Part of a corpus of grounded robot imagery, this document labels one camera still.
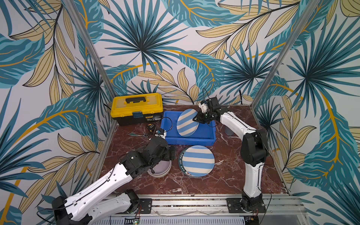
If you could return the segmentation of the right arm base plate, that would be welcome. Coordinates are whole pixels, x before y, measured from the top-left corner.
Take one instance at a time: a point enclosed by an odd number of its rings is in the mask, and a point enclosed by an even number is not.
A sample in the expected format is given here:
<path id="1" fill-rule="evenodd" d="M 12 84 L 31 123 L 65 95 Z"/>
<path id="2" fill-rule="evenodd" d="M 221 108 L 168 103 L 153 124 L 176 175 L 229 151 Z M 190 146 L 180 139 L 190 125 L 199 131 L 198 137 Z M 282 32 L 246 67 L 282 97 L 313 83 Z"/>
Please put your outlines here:
<path id="1" fill-rule="evenodd" d="M 227 198 L 229 213 L 265 213 L 266 207 L 262 199 Z"/>

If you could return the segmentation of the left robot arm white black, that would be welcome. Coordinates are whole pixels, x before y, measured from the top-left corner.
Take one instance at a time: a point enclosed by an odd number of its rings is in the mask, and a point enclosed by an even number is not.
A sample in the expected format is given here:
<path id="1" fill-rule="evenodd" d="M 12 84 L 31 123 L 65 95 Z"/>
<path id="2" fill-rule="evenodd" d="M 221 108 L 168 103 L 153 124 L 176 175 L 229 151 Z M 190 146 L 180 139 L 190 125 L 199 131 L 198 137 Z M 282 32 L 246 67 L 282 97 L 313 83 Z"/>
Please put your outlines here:
<path id="1" fill-rule="evenodd" d="M 138 213 L 140 199 L 132 189 L 106 200 L 111 193 L 136 177 L 153 170 L 161 161 L 172 161 L 176 148 L 159 136 L 146 146 L 130 151 L 118 159 L 114 168 L 82 191 L 52 201 L 55 224 L 92 225 L 117 213 Z"/>

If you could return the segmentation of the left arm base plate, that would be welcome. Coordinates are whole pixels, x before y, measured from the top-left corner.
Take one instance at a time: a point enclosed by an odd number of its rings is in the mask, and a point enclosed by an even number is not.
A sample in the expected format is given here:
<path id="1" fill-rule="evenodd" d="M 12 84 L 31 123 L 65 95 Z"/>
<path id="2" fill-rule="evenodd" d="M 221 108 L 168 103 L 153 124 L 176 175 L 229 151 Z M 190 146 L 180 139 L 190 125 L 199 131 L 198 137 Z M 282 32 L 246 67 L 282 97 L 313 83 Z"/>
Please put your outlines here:
<path id="1" fill-rule="evenodd" d="M 153 200 L 151 198 L 136 200 L 132 212 L 134 214 L 141 214 L 141 215 L 151 214 L 152 202 L 153 202 Z"/>

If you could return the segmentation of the blue white striped plate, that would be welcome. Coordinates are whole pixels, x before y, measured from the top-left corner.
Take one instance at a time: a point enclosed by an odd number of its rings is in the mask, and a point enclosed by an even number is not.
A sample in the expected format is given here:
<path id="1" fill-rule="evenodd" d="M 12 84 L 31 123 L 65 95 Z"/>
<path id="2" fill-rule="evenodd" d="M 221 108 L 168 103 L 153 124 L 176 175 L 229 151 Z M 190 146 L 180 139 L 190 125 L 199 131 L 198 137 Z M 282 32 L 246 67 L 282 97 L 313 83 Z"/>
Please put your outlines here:
<path id="1" fill-rule="evenodd" d="M 193 121 L 193 119 L 197 116 L 197 111 L 195 109 L 187 109 L 183 111 L 176 123 L 177 132 L 182 137 L 189 137 L 193 135 L 199 123 Z"/>

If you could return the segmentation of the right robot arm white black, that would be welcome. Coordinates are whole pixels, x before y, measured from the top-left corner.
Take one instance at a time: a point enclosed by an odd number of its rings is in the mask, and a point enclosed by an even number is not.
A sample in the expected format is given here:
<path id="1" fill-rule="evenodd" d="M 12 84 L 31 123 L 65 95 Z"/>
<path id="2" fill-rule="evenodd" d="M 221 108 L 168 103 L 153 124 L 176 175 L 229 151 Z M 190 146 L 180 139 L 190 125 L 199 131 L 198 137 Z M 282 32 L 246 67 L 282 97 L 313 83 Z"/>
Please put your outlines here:
<path id="1" fill-rule="evenodd" d="M 246 213 L 266 212 L 261 191 L 262 170 L 269 155 L 266 131 L 243 122 L 232 111 L 221 106 L 216 97 L 201 101 L 198 107 L 200 110 L 193 121 L 201 124 L 218 121 L 242 141 L 240 153 L 245 163 L 245 184 L 240 203 L 232 203 L 231 206 Z"/>

